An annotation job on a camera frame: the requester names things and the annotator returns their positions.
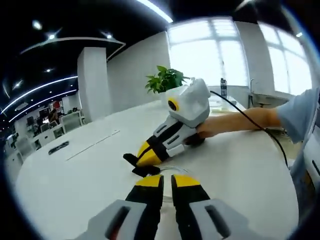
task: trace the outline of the black cable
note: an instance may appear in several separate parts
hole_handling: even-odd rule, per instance
[[[259,126],[257,123],[255,123],[255,121],[253,121],[247,114],[245,114],[243,111],[241,111],[236,105],[234,105],[231,101],[229,101],[228,99],[226,99],[225,97],[221,96],[219,93],[216,93],[215,91],[210,91],[210,93],[215,94],[217,96],[219,96],[220,98],[222,98],[223,100],[225,100],[227,103],[229,103],[230,105],[232,105],[235,109],[237,109],[243,116],[245,116],[251,123],[253,123],[255,126],[257,126],[259,129],[261,129],[262,131],[265,131],[272,139],[275,140],[275,142],[279,145],[281,152],[283,154],[284,157],[284,161],[286,166],[288,167],[288,161],[287,161],[287,156],[285,153],[285,150],[283,149],[281,143],[278,141],[278,139],[276,139],[275,136],[273,136],[271,134],[271,132],[269,132],[267,129]]]

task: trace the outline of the gray gripper part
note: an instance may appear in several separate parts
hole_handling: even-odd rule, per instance
[[[116,200],[91,218],[87,230],[74,240],[109,240],[109,233],[123,213],[127,213],[127,215],[118,231],[116,240],[134,240],[146,206],[145,203]]]
[[[273,240],[248,228],[248,220],[219,199],[190,203],[202,240]]]

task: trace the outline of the potted plant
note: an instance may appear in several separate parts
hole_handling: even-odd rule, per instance
[[[184,76],[184,74],[175,69],[167,69],[164,66],[156,66],[159,73],[156,75],[146,76],[149,80],[145,85],[148,89],[148,93],[153,91],[153,93],[158,93],[162,102],[165,101],[165,92],[170,89],[174,89],[183,85],[185,79],[190,79],[190,77]]]

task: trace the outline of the led light strip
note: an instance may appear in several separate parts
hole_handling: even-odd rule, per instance
[[[9,123],[11,123],[11,121],[14,120],[16,117],[20,116],[20,115],[23,114],[24,112],[26,112],[26,111],[28,111],[29,109],[33,108],[34,106],[37,106],[37,105],[39,105],[39,104],[42,104],[42,103],[45,102],[45,101],[48,101],[48,100],[50,100],[50,99],[54,99],[54,98],[59,97],[59,96],[61,96],[61,95],[68,94],[68,93],[72,93],[72,92],[74,92],[74,91],[77,91],[77,90],[75,89],[75,90],[71,90],[71,91],[66,91],[66,92],[64,92],[64,93],[60,93],[60,94],[58,94],[58,95],[55,95],[55,96],[49,97],[49,98],[47,98],[47,99],[45,99],[45,100],[42,100],[42,101],[40,101],[40,102],[38,102],[38,103],[36,103],[36,104],[33,104],[32,106],[28,107],[27,109],[23,110],[22,112],[18,113],[16,116],[14,116],[14,117],[9,121]]]
[[[1,114],[3,114],[8,108],[10,108],[13,104],[15,104],[17,101],[19,101],[20,99],[24,98],[25,96],[33,93],[34,91],[37,91],[39,89],[42,89],[46,86],[49,86],[51,84],[56,84],[56,83],[59,83],[59,82],[62,82],[62,81],[65,81],[65,80],[69,80],[69,79],[76,79],[78,76],[70,76],[70,77],[66,77],[66,78],[63,78],[63,79],[60,79],[60,80],[56,80],[56,81],[52,81],[52,82],[49,82],[47,84],[44,84],[44,85],[41,85],[41,86],[38,86],[28,92],[26,92],[25,94],[19,96],[18,98],[16,98],[15,100],[13,100],[12,102],[10,102],[2,111],[1,111]]]
[[[158,14],[160,17],[165,19],[169,24],[173,22],[171,17],[169,17],[167,14],[164,13],[159,7],[154,5],[152,2],[149,2],[148,0],[137,0],[139,3],[142,3],[143,5],[150,8],[152,11],[154,11],[156,14]]]

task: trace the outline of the ceiling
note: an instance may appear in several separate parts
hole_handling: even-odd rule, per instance
[[[76,76],[77,58],[83,47],[104,47],[109,56],[120,46],[118,43],[105,41],[72,40],[46,44],[20,54],[28,47],[46,41],[48,33],[57,33],[57,38],[102,39],[106,39],[106,36],[101,32],[111,33],[114,39],[126,43],[124,48],[126,49],[164,31],[168,25],[164,19],[136,0],[42,0],[32,3],[7,0],[6,2],[1,6],[4,14],[0,15],[1,56],[4,60],[0,66],[1,109],[35,87]],[[236,21],[256,23],[259,20],[290,31],[286,19],[279,11],[277,0],[252,0],[251,3],[254,5],[247,4],[237,12],[234,10],[242,0],[212,1],[213,3],[208,3],[210,2],[208,0],[150,0],[150,2],[171,16],[173,23],[204,16],[233,16]],[[312,0],[287,0],[284,3],[305,24],[315,41],[320,43],[320,35],[314,24],[319,19],[316,19],[316,8],[312,8]],[[33,28],[33,20],[38,20],[42,24],[41,30]],[[20,80],[23,80],[20,87],[13,89]],[[37,103],[73,89],[78,89],[76,79],[55,83],[21,99],[5,114],[0,115],[0,131],[10,126],[8,120],[17,114],[15,108],[24,101],[29,104]]]

